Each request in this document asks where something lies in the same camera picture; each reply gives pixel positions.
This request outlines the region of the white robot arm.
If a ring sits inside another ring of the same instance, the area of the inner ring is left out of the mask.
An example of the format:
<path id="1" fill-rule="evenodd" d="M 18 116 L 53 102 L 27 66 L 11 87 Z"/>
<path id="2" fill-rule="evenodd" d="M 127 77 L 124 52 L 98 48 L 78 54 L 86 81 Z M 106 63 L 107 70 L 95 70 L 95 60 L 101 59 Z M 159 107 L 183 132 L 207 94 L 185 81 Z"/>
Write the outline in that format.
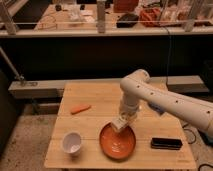
<path id="1" fill-rule="evenodd" d="M 139 101 L 145 100 L 213 137 L 213 103 L 155 88 L 149 84 L 148 72 L 142 69 L 125 76 L 120 87 L 123 91 L 120 116 L 113 122 L 117 132 L 131 123 Z"/>

